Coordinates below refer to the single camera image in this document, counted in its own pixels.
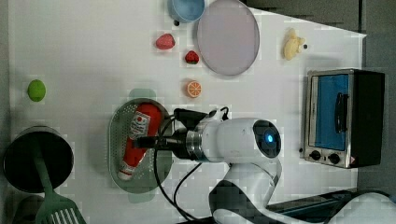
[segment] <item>oven door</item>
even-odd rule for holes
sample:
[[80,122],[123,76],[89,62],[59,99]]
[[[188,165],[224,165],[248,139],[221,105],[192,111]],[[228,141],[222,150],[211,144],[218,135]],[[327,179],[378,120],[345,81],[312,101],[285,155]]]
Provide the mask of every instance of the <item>oven door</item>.
[[312,77],[310,147],[347,148],[348,75]]

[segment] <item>green spatula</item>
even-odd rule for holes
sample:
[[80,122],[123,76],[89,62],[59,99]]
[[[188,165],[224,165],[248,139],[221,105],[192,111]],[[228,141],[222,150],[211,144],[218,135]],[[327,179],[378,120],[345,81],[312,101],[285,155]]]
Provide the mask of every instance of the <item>green spatula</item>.
[[35,153],[35,167],[45,192],[44,202],[35,215],[35,224],[86,224],[75,202],[55,193],[53,190],[38,142],[32,140],[30,145]]

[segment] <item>white table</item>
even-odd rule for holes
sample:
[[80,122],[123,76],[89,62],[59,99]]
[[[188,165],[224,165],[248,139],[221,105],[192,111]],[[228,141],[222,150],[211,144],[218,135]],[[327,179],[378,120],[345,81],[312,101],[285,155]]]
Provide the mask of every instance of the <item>white table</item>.
[[[274,122],[281,132],[283,174],[270,203],[355,188],[356,169],[304,161],[298,149],[303,145],[306,72],[360,68],[364,35],[251,10],[261,31],[258,59],[241,76],[223,77],[204,63],[184,64],[185,53],[197,49],[194,26],[174,26],[165,0],[9,1],[13,137],[34,125],[50,126],[63,135],[74,149],[75,167],[57,191],[73,199],[91,224],[183,220],[159,191],[148,203],[130,203],[107,170],[107,127],[134,88],[155,90],[168,111],[184,106],[208,112],[215,105],[227,105],[232,118]],[[289,28],[306,38],[308,49],[287,62],[281,50]],[[153,46],[164,33],[177,41],[169,52]],[[47,86],[40,103],[26,94],[35,78]],[[183,95],[181,87],[188,79],[202,83],[199,98]],[[176,161],[165,190],[172,192],[192,165]],[[208,193],[226,172],[222,163],[203,165],[181,188],[179,204],[198,217],[210,216]]]

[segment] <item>red bottle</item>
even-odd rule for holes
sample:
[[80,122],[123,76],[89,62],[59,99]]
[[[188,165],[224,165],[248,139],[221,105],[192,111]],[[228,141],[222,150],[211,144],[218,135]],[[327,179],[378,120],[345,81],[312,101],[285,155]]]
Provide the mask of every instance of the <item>red bottle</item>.
[[134,169],[146,154],[146,148],[134,147],[134,140],[137,137],[155,136],[162,121],[162,112],[156,105],[143,103],[137,107],[131,121],[129,136],[126,140],[123,161],[120,163],[119,179],[131,179]]

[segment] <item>orange slice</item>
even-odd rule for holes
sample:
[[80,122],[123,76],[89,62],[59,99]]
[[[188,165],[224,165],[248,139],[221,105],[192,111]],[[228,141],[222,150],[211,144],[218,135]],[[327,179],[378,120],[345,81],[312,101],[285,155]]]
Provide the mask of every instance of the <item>orange slice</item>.
[[198,97],[201,94],[201,91],[202,91],[201,84],[199,84],[199,82],[197,82],[197,81],[191,81],[187,85],[187,94],[191,98]]

